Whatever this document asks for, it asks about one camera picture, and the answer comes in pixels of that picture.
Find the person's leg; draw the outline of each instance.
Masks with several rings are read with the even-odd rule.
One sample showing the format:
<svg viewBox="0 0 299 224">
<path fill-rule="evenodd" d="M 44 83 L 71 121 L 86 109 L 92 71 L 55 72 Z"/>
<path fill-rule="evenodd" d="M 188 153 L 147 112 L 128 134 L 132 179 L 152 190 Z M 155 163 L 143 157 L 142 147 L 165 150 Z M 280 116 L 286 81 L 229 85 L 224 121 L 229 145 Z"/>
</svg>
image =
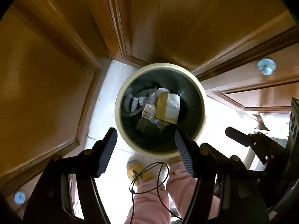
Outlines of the person's leg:
<svg viewBox="0 0 299 224">
<path fill-rule="evenodd" d="M 197 179 L 193 179 L 184 167 L 182 161 L 174 163 L 169 172 L 169 180 L 166 189 L 173 199 L 177 211 L 182 218 L 185 217 L 189 208 Z M 213 196 L 213 202 L 209 214 L 209 219 L 217 216 L 219 199 Z"/>
<path fill-rule="evenodd" d="M 127 166 L 128 177 L 132 181 L 138 173 L 144 169 L 144 166 L 139 162 L 131 162 Z M 137 193 L 145 192 L 157 186 L 157 178 L 154 177 L 150 172 L 144 173 L 138 178 Z M 165 190 L 164 185 L 159 188 L 159 194 L 161 200 L 169 208 L 169 198 L 168 193 Z M 150 191 L 145 194 L 135 194 L 134 196 L 134 224 L 169 224 L 170 223 L 170 213 L 161 204 L 157 190 Z M 132 216 L 132 208 L 128 214 L 125 224 L 130 224 Z"/>
</svg>

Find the wooden cabinet door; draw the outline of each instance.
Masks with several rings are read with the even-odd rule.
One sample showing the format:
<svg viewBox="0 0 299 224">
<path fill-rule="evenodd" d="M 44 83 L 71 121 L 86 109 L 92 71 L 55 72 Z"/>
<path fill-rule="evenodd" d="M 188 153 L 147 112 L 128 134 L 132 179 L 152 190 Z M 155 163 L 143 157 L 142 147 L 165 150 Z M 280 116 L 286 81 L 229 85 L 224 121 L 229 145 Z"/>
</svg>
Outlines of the wooden cabinet door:
<svg viewBox="0 0 299 224">
<path fill-rule="evenodd" d="M 195 76 L 296 26 L 281 0 L 86 1 L 113 59 Z"/>
<path fill-rule="evenodd" d="M 263 75 L 257 60 L 202 81 L 207 95 L 250 113 L 286 113 L 299 98 L 299 43 L 268 54 L 276 69 Z"/>
</svg>

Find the cardboard box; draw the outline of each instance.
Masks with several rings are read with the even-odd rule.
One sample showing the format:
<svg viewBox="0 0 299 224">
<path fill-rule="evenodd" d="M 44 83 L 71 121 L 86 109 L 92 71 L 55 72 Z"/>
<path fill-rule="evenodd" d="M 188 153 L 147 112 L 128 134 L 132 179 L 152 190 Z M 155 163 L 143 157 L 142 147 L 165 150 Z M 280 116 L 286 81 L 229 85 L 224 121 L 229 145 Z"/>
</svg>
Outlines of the cardboard box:
<svg viewBox="0 0 299 224">
<path fill-rule="evenodd" d="M 162 92 L 157 103 L 156 118 L 176 124 L 180 112 L 180 96 Z"/>
</svg>

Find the label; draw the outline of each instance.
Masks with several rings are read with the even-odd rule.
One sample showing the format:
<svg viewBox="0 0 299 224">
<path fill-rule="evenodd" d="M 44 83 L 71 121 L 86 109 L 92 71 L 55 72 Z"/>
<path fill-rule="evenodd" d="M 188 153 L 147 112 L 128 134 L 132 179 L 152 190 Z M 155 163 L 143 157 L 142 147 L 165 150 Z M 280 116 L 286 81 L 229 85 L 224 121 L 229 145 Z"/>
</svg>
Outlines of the label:
<svg viewBox="0 0 299 224">
<path fill-rule="evenodd" d="M 180 113 L 180 96 L 168 94 L 164 120 L 176 124 Z"/>
<path fill-rule="evenodd" d="M 154 115 L 156 114 L 156 107 L 155 105 L 151 105 L 151 104 L 145 104 L 145 107 L 142 111 L 142 117 L 150 120 L 151 118 L 154 117 Z"/>
</svg>

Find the white plastic wrapper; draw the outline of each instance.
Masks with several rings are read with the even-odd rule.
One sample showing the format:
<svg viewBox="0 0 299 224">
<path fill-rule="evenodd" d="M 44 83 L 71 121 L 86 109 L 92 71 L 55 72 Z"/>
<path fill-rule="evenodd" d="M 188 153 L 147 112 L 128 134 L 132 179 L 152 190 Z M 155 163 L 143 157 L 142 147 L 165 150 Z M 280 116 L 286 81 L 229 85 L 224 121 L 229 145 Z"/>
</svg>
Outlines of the white plastic wrapper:
<svg viewBox="0 0 299 224">
<path fill-rule="evenodd" d="M 156 91 L 156 98 L 159 98 L 162 92 L 170 93 L 170 91 L 169 91 L 167 88 L 160 87 L 160 88 L 157 89 L 157 91 Z"/>
<path fill-rule="evenodd" d="M 147 101 L 147 97 L 139 97 L 140 106 L 143 106 L 146 101 Z"/>
<path fill-rule="evenodd" d="M 264 125 L 273 132 L 289 135 L 289 114 L 260 113 L 264 121 Z"/>
<path fill-rule="evenodd" d="M 138 98 L 133 97 L 132 105 L 131 105 L 131 112 L 134 112 L 137 108 Z"/>
<path fill-rule="evenodd" d="M 156 106 L 152 104 L 145 104 L 142 111 L 142 117 L 151 120 L 156 114 Z"/>
</svg>

